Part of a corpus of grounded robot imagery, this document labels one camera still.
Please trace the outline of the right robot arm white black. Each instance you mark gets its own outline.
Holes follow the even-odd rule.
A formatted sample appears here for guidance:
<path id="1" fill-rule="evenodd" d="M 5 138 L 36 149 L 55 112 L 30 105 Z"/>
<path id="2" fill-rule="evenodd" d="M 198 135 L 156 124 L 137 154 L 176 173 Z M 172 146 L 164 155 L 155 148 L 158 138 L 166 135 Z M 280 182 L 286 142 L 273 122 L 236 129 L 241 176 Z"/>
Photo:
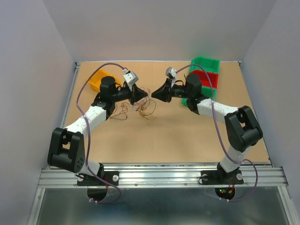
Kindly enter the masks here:
<path id="1" fill-rule="evenodd" d="M 151 96 L 163 102 L 170 102 L 172 98 L 185 98 L 190 111 L 211 117 L 215 124 L 225 124 L 229 148 L 216 170 L 202 173 L 204 185 L 235 179 L 245 154 L 263 138 L 263 131 L 249 106 L 227 106 L 203 95 L 198 75 L 189 74 L 184 85 L 177 85 L 175 79 L 169 77 Z"/>

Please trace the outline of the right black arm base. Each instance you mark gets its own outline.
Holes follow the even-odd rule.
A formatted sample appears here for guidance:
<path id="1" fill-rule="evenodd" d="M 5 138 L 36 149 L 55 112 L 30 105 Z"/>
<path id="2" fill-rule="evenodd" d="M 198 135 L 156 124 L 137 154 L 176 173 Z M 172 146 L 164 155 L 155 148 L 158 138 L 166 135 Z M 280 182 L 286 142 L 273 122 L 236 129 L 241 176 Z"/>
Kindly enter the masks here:
<path id="1" fill-rule="evenodd" d="M 241 174 L 240 170 L 225 173 L 220 170 L 206 170 L 201 171 L 198 183 L 201 185 L 241 185 L 244 184 L 243 178 L 238 178 L 237 175 Z"/>

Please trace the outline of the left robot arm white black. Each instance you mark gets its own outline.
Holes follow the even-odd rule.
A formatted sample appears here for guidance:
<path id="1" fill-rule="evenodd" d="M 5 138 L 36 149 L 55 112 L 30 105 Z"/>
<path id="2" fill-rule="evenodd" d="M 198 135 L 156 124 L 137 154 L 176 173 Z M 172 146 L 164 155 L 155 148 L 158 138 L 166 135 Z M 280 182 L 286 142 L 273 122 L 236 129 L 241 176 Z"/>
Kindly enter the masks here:
<path id="1" fill-rule="evenodd" d="M 87 140 L 87 146 L 90 146 L 92 130 L 112 115 L 115 103 L 128 100 L 134 104 L 147 96 L 145 91 L 137 87 L 138 77 L 134 73 L 129 72 L 123 77 L 125 81 L 122 87 L 117 86 L 114 77 L 103 77 L 99 93 L 87 112 L 67 127 L 54 129 L 47 157 L 49 165 L 88 175 L 95 185 L 104 181 L 104 167 L 88 159 L 84 141 Z"/>

